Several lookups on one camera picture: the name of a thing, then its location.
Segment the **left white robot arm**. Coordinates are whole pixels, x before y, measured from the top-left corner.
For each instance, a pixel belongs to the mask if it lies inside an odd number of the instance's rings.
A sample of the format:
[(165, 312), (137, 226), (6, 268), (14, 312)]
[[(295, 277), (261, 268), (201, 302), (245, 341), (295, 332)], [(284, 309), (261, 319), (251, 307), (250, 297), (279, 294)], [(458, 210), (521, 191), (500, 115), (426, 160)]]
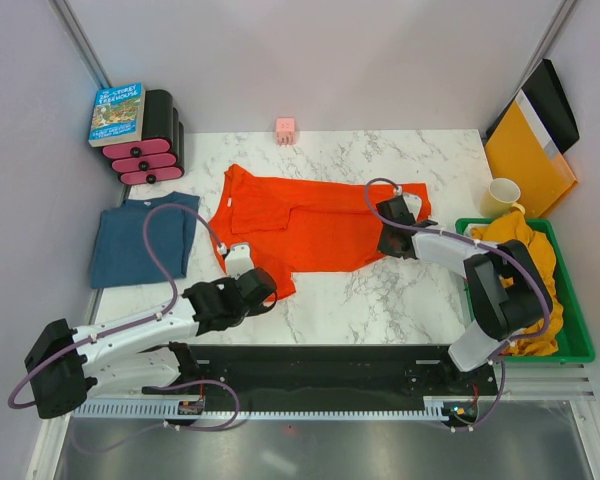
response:
[(116, 360), (168, 344), (233, 328), (268, 312), (277, 297), (274, 279), (256, 267), (237, 278), (198, 282), (145, 317), (71, 328), (59, 319), (47, 324), (25, 357), (33, 405), (42, 419), (67, 414), (105, 386)]

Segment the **orange t shirt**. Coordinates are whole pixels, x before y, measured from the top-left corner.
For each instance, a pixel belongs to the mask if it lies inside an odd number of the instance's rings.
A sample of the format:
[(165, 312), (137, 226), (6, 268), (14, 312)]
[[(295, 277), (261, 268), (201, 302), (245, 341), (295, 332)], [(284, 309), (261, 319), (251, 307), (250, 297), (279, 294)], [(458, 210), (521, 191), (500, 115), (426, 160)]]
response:
[(294, 273), (353, 272), (384, 257), (362, 185), (256, 177), (234, 164), (210, 225), (226, 246), (250, 246), (281, 299), (296, 292)]

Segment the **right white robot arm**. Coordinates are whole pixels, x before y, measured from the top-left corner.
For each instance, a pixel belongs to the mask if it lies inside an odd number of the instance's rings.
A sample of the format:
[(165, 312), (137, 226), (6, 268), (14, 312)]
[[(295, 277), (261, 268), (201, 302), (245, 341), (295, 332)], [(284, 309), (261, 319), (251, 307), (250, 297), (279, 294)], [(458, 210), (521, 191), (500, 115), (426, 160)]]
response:
[(482, 243), (445, 232), (431, 220), (417, 222), (402, 196), (379, 202), (383, 223), (378, 251), (437, 264), (464, 279), (474, 320), (439, 361), (438, 381), (447, 392), (463, 392), (474, 370), (488, 363), (521, 331), (548, 323), (553, 302), (527, 247), (518, 240)]

